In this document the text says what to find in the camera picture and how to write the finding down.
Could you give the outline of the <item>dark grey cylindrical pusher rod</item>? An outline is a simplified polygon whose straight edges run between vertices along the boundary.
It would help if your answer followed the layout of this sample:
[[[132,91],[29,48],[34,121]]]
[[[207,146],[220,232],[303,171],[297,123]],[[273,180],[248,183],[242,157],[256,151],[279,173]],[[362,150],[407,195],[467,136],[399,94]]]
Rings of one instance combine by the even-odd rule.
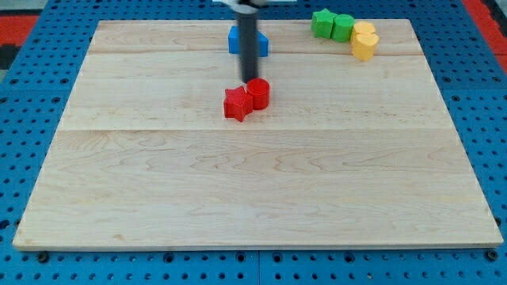
[[[247,83],[258,77],[258,8],[250,4],[235,4],[234,11],[237,16],[241,77]]]

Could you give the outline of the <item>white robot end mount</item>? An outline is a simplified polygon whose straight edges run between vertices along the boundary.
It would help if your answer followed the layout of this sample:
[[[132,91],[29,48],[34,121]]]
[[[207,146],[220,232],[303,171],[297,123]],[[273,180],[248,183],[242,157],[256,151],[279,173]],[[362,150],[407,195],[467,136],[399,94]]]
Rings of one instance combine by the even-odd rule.
[[[282,5],[290,6],[295,5],[297,0],[212,0],[213,5],[249,5],[253,6],[273,6]]]

